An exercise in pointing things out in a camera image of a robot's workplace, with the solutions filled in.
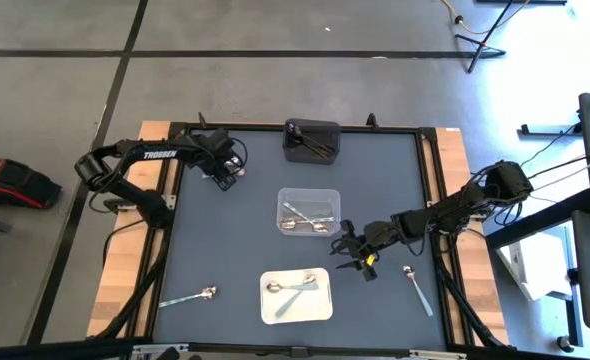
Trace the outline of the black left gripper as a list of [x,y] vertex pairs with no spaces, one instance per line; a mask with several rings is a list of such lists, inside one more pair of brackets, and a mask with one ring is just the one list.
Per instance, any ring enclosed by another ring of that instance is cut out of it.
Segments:
[[[234,149],[235,144],[244,150],[241,156]],[[213,176],[213,181],[222,190],[228,191],[237,181],[236,176],[244,176],[247,161],[247,149],[245,144],[234,137],[230,137],[227,130],[220,128],[206,137],[206,148],[215,157],[202,167],[205,176]],[[218,169],[225,169],[227,173],[218,173]]]

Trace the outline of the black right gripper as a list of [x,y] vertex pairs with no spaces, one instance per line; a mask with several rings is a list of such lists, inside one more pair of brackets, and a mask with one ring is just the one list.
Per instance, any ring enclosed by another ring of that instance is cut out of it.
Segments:
[[351,260],[337,265],[337,269],[355,269],[360,272],[366,281],[377,278],[374,263],[378,261],[376,251],[368,244],[364,235],[356,235],[353,223],[350,220],[341,221],[341,229],[344,231],[341,239],[331,243],[331,255],[348,255]]

